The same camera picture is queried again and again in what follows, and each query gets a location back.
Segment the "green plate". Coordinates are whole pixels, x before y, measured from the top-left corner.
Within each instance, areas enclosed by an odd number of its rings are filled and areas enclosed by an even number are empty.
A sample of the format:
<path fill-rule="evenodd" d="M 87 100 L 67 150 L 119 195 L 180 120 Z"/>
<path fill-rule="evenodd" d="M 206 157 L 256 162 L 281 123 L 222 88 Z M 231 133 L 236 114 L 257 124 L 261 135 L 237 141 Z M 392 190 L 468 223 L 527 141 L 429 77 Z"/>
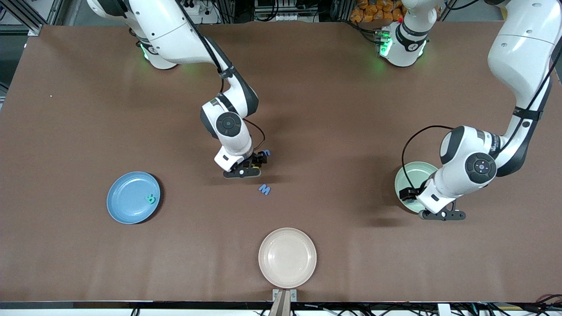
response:
<path fill-rule="evenodd" d="M 410 162 L 405 165 L 405 168 L 399 168 L 395 177 L 395 193 L 402 206 L 416 214 L 424 210 L 424 206 L 416 199 L 401 200 L 400 192 L 406 188 L 422 187 L 423 183 L 436 171 L 435 166 L 426 162 Z"/>

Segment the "beige plate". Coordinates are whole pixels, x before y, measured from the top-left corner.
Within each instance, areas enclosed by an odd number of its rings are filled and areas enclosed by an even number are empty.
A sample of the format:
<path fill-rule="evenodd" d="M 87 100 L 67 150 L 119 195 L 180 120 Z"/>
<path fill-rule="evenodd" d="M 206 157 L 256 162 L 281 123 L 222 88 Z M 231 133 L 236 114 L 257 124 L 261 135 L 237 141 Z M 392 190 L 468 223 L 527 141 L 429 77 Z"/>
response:
<path fill-rule="evenodd" d="M 294 289 L 305 284 L 317 266 L 317 251 L 311 238 L 295 228 L 279 228 L 261 242 L 258 264 L 273 286 Z"/>

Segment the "blue plate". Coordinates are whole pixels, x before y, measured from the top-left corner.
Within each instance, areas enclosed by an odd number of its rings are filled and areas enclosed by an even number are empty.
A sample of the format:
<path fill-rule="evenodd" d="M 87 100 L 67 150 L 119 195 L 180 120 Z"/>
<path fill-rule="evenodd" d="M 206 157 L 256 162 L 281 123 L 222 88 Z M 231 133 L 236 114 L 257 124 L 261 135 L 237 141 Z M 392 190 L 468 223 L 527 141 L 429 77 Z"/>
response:
<path fill-rule="evenodd" d="M 149 205 L 144 197 L 154 194 L 155 205 Z M 162 196 L 158 180 L 147 172 L 135 171 L 120 176 L 112 184 L 106 199 L 110 216 L 121 224 L 139 224 L 156 214 Z"/>

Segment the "brown table mat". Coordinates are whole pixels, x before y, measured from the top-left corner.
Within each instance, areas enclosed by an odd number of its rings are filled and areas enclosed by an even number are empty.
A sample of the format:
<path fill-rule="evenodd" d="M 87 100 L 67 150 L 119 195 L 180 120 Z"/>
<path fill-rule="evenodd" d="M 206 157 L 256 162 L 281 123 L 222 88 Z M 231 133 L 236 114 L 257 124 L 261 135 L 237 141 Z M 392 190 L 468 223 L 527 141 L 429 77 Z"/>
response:
<path fill-rule="evenodd" d="M 203 26 L 259 96 L 250 120 L 271 156 L 238 180 L 199 120 L 220 88 L 212 65 L 159 71 L 127 27 L 44 28 L 0 110 L 0 300 L 268 300 L 259 247 L 283 227 L 316 246 L 304 301 L 562 294 L 558 78 L 524 166 L 460 198 L 465 220 L 422 220 L 395 193 L 418 130 L 506 130 L 515 99 L 486 62 L 500 28 L 437 24 L 423 56 L 396 68 L 345 24 Z M 158 180 L 160 205 L 121 224 L 107 194 L 135 171 Z"/>

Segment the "white control box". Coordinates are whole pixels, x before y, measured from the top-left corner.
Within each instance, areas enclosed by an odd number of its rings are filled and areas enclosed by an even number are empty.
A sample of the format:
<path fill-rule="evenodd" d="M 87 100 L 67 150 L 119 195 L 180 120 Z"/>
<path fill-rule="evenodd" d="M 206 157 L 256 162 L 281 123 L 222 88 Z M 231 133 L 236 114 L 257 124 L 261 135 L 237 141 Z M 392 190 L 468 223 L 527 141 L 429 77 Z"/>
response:
<path fill-rule="evenodd" d="M 253 19 L 260 22 L 315 22 L 320 0 L 253 0 Z"/>

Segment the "white power strip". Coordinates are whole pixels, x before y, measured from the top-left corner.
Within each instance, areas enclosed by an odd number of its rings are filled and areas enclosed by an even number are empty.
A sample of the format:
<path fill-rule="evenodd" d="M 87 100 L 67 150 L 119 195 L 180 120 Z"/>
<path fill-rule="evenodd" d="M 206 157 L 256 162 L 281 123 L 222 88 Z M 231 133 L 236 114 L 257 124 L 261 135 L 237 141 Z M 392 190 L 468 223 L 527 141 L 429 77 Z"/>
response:
<path fill-rule="evenodd" d="M 195 24 L 219 24 L 220 14 L 212 0 L 180 0 Z"/>

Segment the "orange snack bags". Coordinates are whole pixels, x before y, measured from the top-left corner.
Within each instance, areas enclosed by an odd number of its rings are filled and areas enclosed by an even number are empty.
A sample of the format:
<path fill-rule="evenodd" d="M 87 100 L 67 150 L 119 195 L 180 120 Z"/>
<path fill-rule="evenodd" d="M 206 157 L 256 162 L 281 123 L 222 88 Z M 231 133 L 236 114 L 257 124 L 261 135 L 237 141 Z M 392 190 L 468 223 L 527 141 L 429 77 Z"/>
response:
<path fill-rule="evenodd" d="M 349 20 L 355 23 L 377 20 L 401 22 L 407 11 L 401 0 L 355 0 Z"/>

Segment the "aluminium frame profile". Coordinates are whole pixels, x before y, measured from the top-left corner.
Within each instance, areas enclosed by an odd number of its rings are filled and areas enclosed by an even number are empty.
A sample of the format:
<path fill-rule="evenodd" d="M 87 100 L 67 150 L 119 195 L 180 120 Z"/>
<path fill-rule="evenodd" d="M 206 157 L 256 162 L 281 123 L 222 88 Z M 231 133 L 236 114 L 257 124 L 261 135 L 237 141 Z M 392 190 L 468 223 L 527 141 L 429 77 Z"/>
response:
<path fill-rule="evenodd" d="M 43 26 L 60 24 L 70 0 L 0 0 L 0 35 L 38 36 Z"/>

